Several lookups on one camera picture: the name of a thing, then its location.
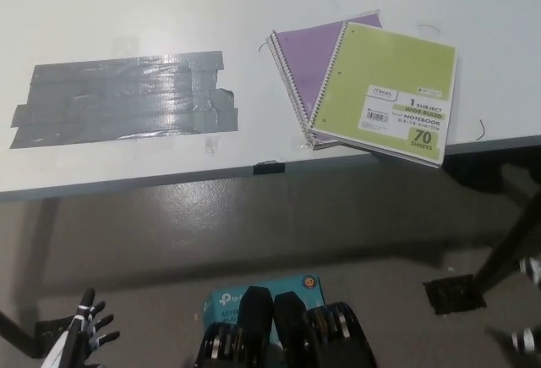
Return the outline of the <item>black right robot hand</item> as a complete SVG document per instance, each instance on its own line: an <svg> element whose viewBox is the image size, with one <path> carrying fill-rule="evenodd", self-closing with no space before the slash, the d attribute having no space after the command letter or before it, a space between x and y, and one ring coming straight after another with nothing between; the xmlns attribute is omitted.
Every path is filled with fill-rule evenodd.
<svg viewBox="0 0 541 368"><path fill-rule="evenodd" d="M540 288L540 260L532 257L519 262L520 272L527 276L536 288ZM514 350L520 354L540 352L540 326L524 328L512 333L511 343Z"/></svg>

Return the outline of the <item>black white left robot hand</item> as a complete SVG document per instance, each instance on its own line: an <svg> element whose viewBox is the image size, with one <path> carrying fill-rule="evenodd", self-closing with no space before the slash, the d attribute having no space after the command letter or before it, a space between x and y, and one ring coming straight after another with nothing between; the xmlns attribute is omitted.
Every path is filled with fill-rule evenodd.
<svg viewBox="0 0 541 368"><path fill-rule="evenodd" d="M98 314L105 309L106 302L96 303L95 297L93 288L84 291L68 327L60 367L86 367L86 361L94 352L120 337L119 331L100 333L114 320L114 315L99 318Z"/></svg>

